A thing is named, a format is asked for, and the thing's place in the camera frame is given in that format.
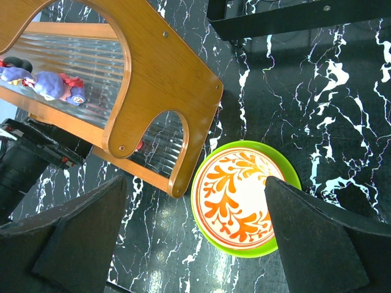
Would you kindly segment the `green plastic plate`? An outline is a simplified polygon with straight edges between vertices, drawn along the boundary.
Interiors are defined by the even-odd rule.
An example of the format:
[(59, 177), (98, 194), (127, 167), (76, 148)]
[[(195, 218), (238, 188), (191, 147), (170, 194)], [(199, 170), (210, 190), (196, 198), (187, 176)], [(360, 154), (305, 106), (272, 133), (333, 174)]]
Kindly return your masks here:
[(301, 188), (301, 183), (300, 183), (298, 174), (296, 173), (294, 167), (292, 166), (292, 164), (289, 162), (289, 160), (283, 154), (278, 152), (273, 147), (268, 146), (264, 143), (250, 141), (250, 140), (240, 140), (240, 141), (236, 141), (236, 142), (231, 142), (231, 143), (227, 143), (227, 144), (217, 148), (216, 150), (214, 150), (210, 155), (208, 155), (205, 158), (205, 160), (201, 163), (200, 167), (196, 171), (195, 177), (193, 179), (192, 186), (191, 186), (191, 207), (192, 207), (193, 216), (195, 218), (195, 222), (196, 222), (197, 226), (199, 227), (199, 230), (201, 231), (201, 233), (205, 236), (205, 238), (212, 245), (214, 245), (216, 248), (223, 251), (224, 253), (227, 253), (232, 256), (237, 256), (240, 258), (257, 258), (257, 257), (268, 255), (278, 249), (275, 235), (268, 243), (262, 245), (261, 247), (253, 248), (250, 250), (232, 250), (229, 248), (225, 248), (225, 247), (217, 244), (215, 241), (213, 241), (206, 234), (206, 232), (204, 232), (204, 230), (201, 228), (199, 221), (196, 219), (196, 212), (195, 212), (195, 207), (194, 207), (194, 203), (193, 203), (193, 198), (194, 198), (193, 193), (194, 193), (195, 178), (198, 174), (198, 171), (201, 169), (203, 164), (210, 157), (212, 157), (214, 154), (216, 154), (220, 151), (223, 151), (227, 148), (236, 148), (236, 147), (238, 147), (238, 148), (251, 148), (251, 149), (262, 152), (263, 154), (270, 157), (277, 164), (277, 166), (281, 169), (281, 171), (284, 175), (284, 178), (281, 179), (282, 181), (286, 181), (288, 184), (291, 184), (292, 186), (294, 186), (298, 189)]

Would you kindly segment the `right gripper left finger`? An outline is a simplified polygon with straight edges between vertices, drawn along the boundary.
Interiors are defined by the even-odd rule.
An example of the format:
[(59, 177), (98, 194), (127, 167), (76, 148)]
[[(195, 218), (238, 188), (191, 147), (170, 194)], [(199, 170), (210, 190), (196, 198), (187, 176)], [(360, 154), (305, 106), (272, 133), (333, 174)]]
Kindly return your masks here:
[(125, 177), (116, 176), (1, 226), (1, 292), (103, 292), (126, 195)]

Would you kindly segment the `orange wooden glass shelf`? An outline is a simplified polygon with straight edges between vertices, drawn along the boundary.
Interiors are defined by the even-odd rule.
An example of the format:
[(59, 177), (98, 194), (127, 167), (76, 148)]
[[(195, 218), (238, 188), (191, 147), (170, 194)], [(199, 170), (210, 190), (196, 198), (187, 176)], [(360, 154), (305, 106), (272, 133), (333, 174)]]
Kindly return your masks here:
[[(97, 156), (171, 197), (182, 196), (221, 100), (222, 82), (147, 1), (87, 1), (105, 24), (35, 22), (47, 5), (1, 2), (1, 52), (9, 51), (24, 32), (119, 41), (124, 72), (108, 122), (95, 126), (9, 89), (1, 89), (1, 97), (90, 142)], [(183, 125), (180, 153), (168, 178), (129, 160), (153, 120), (165, 111), (175, 112)]]

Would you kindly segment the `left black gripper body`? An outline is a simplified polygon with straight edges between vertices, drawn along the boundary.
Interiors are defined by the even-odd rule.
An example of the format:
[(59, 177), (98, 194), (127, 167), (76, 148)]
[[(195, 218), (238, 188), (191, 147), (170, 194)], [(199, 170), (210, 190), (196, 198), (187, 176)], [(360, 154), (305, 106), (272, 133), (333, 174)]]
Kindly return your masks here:
[(85, 163), (92, 144), (31, 117), (1, 123), (1, 219), (8, 220), (47, 166)]

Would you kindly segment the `black hair princess toy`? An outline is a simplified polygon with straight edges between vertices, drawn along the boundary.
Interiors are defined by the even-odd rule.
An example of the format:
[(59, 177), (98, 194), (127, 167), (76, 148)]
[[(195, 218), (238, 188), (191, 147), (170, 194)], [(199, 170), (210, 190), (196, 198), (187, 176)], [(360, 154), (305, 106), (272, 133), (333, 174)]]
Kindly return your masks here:
[(33, 71), (33, 66), (28, 60), (20, 59), (19, 57), (9, 56), (1, 60), (2, 67), (17, 67), (22, 68), (29, 73)]

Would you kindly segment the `pink piglet toy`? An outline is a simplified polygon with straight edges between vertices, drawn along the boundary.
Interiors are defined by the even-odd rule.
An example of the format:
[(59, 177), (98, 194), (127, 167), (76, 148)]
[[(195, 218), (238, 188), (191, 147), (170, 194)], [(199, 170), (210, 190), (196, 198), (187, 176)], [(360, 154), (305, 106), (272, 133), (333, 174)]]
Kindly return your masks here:
[(138, 143), (137, 147), (136, 147), (136, 151), (139, 151), (139, 150), (143, 147), (143, 145), (144, 145), (144, 141), (141, 140), (141, 141)]

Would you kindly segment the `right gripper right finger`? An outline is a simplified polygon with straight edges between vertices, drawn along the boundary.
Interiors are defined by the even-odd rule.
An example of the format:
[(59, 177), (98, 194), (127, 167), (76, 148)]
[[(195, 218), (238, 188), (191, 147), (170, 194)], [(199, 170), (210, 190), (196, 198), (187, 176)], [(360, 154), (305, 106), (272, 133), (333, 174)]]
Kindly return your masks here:
[(290, 292), (390, 292), (390, 225), (275, 176), (265, 197)]

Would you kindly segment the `purple donkey toy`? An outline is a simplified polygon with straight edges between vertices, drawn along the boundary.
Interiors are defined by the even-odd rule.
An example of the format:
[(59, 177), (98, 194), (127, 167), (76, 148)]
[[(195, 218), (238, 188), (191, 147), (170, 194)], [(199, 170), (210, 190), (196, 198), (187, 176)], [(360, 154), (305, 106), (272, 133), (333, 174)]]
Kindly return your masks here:
[(61, 100), (74, 106), (86, 101), (83, 80), (65, 73), (40, 71), (33, 75), (23, 68), (1, 67), (1, 79), (6, 82), (21, 79), (24, 86), (30, 87), (47, 101)]

